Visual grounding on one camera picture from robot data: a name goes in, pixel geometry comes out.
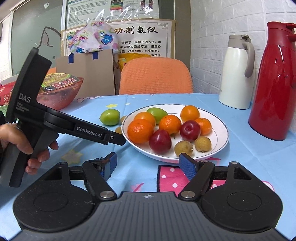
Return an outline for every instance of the white brick wall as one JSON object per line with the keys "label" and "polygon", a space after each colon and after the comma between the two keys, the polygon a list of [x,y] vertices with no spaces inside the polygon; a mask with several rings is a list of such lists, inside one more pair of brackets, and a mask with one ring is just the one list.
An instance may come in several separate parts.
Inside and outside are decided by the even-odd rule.
{"label": "white brick wall", "polygon": [[2,29],[2,41],[0,42],[0,81],[5,80],[10,75],[9,70],[9,52],[8,52],[8,36],[9,36],[9,20],[10,17],[8,16],[6,19],[4,19],[3,23],[3,29]]}
{"label": "white brick wall", "polygon": [[[292,0],[191,0],[190,72],[194,90],[219,93],[231,34],[250,36],[257,80],[270,21],[296,23],[296,4]],[[296,132],[296,110],[291,129]]]}

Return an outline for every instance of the tangerine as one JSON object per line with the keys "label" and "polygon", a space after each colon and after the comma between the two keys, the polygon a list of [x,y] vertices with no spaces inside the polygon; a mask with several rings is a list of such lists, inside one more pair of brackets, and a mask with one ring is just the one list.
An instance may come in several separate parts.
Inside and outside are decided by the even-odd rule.
{"label": "tangerine", "polygon": [[181,110],[180,117],[183,122],[194,121],[200,117],[200,112],[195,106],[187,105]]}
{"label": "tangerine", "polygon": [[200,118],[197,118],[195,121],[200,125],[201,136],[205,136],[211,133],[212,124],[208,119],[200,117]]}
{"label": "tangerine", "polygon": [[166,130],[170,135],[178,133],[181,125],[180,119],[175,115],[166,115],[158,124],[160,130]]}
{"label": "tangerine", "polygon": [[128,125],[128,138],[136,144],[143,144],[149,141],[153,132],[154,127],[145,119],[133,120]]}
{"label": "tangerine", "polygon": [[146,112],[146,111],[138,113],[135,116],[134,120],[136,120],[136,119],[145,119],[145,120],[149,121],[153,127],[155,127],[155,125],[156,125],[156,121],[155,121],[154,116],[151,113]]}

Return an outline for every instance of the white plate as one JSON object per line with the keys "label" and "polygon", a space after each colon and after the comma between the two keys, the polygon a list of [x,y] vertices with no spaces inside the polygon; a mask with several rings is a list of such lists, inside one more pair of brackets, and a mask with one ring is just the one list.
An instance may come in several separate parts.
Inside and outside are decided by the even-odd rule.
{"label": "white plate", "polygon": [[[177,116],[179,119],[180,118],[180,113],[181,110],[185,107],[185,105],[180,105],[180,104],[158,104],[158,105],[150,105],[150,106],[146,106],[143,108],[140,108],[132,113],[130,113],[123,121],[122,126],[121,126],[121,130],[122,133],[124,135],[124,137],[127,139],[127,141],[139,152],[143,153],[144,155],[151,157],[155,160],[159,160],[159,161],[163,161],[163,162],[168,162],[168,163],[179,163],[179,158],[176,156],[175,152],[174,152],[174,146],[179,142],[182,141],[182,138],[180,136],[180,133],[178,133],[175,136],[175,139],[172,138],[172,147],[171,149],[166,152],[165,154],[159,155],[156,154],[149,146],[149,143],[146,142],[144,144],[134,144],[132,143],[127,135],[127,129],[129,124],[133,121],[134,117],[143,111],[147,111],[149,108],[152,107],[157,107],[157,108],[161,108],[163,110],[165,110],[169,115],[175,115]],[[194,151],[191,155],[191,157],[195,160],[204,160],[207,159],[211,156],[213,156],[214,154],[218,153],[219,151],[221,151],[226,144],[228,143],[228,129],[226,127],[226,125],[215,115],[213,115],[212,113],[203,110],[203,109],[199,109],[200,112],[200,117],[206,118],[208,119],[211,124],[212,124],[212,132],[207,135],[207,137],[211,140],[212,142],[212,148],[210,151],[202,153],[199,152],[195,149],[194,147]]]}

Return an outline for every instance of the finger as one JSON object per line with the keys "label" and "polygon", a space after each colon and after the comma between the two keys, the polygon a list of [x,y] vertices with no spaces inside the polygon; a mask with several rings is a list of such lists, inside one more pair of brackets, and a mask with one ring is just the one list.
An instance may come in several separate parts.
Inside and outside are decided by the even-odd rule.
{"label": "finger", "polygon": [[6,148],[8,143],[15,144],[17,148],[23,153],[30,155],[33,153],[33,148],[31,147],[25,134],[12,124],[4,124],[0,126],[1,140],[5,143]]}
{"label": "finger", "polygon": [[28,167],[32,167],[32,168],[40,168],[41,166],[41,162],[39,162],[37,159],[31,158],[28,160]]}
{"label": "finger", "polygon": [[49,149],[47,147],[45,150],[38,153],[37,159],[38,159],[39,162],[43,162],[43,161],[48,160],[49,156],[50,156],[50,153],[49,153]]}
{"label": "finger", "polygon": [[49,147],[50,147],[52,150],[57,150],[57,149],[59,149],[59,145],[58,145],[58,143],[57,143],[56,140],[55,140],[52,144],[50,144]]}
{"label": "finger", "polygon": [[31,167],[29,167],[29,166],[27,166],[26,167],[26,172],[28,173],[28,174],[30,174],[30,175],[35,175],[36,173],[37,173],[37,169],[35,169],[35,168],[31,168]]}

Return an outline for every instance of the black circular disc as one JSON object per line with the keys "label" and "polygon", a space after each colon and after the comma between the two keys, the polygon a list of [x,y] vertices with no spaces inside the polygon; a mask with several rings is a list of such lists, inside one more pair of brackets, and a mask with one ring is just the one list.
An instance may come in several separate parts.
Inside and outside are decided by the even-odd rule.
{"label": "black circular disc", "polygon": [[274,228],[282,212],[280,198],[268,187],[248,187],[215,187],[202,197],[202,210],[215,224],[235,232],[255,233]]}
{"label": "black circular disc", "polygon": [[30,186],[13,204],[20,225],[38,232],[59,232],[75,227],[89,217],[93,208],[87,191],[60,180]]}

